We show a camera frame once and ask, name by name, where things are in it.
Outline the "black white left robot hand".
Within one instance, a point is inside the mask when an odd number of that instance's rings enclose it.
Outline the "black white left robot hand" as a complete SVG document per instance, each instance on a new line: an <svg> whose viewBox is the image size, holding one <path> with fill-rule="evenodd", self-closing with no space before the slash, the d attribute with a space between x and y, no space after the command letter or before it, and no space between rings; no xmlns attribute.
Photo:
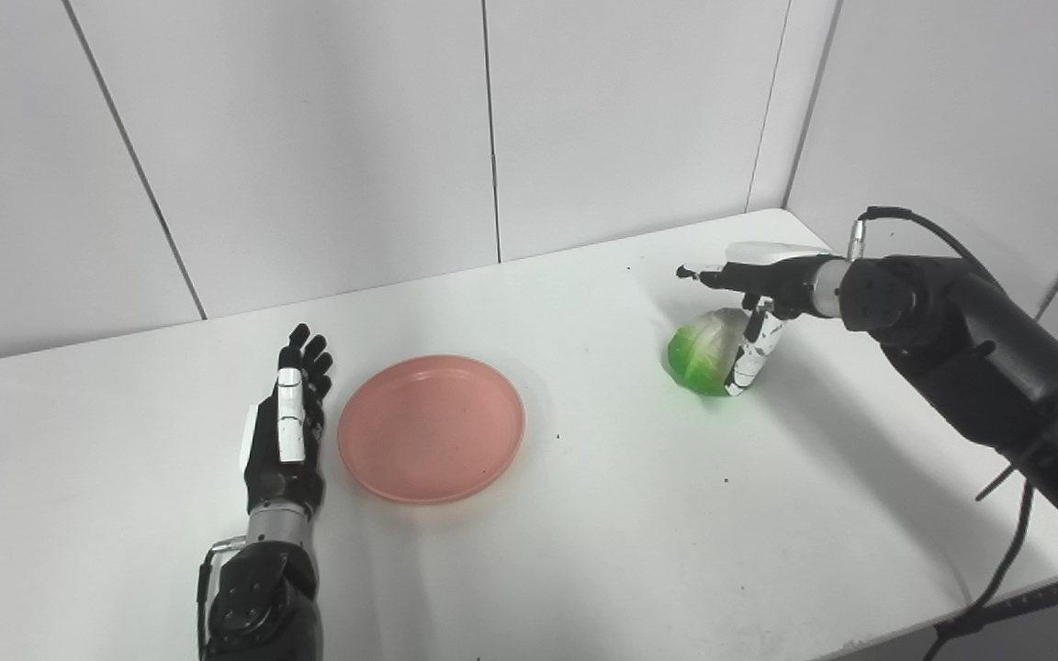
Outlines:
<svg viewBox="0 0 1058 661"><path fill-rule="evenodd" d="M249 513L285 501L308 516L318 513L326 493L320 452L331 368L327 339L299 323L278 353L276 375L286 383L274 382L253 410L243 469Z"/></svg>

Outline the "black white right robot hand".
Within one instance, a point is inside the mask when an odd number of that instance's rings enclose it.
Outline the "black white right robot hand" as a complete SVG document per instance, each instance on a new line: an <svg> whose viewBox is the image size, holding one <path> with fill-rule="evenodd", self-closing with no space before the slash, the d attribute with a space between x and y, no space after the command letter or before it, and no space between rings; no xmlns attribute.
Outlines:
<svg viewBox="0 0 1058 661"><path fill-rule="evenodd" d="M676 330L667 347L669 371L694 393L738 397L760 375L791 319L839 316L849 268L828 250L765 241L731 243L720 267L682 264L680 279L736 292L742 301Z"/></svg>

